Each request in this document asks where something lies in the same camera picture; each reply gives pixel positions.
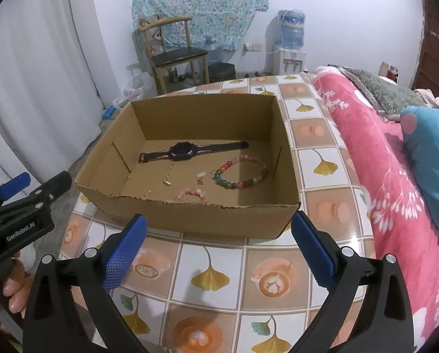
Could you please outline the person left hand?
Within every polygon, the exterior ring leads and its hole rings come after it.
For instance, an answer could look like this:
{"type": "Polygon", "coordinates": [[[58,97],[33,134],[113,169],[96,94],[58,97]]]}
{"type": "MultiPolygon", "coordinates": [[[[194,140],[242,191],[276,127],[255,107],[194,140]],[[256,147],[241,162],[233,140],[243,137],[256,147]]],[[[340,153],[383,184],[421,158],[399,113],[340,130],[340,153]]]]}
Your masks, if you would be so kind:
{"type": "Polygon", "coordinates": [[[20,260],[20,252],[12,257],[12,270],[3,282],[3,295],[8,299],[8,308],[12,314],[19,314],[22,319],[26,315],[26,306],[30,295],[33,278],[26,272],[20,260]]]}

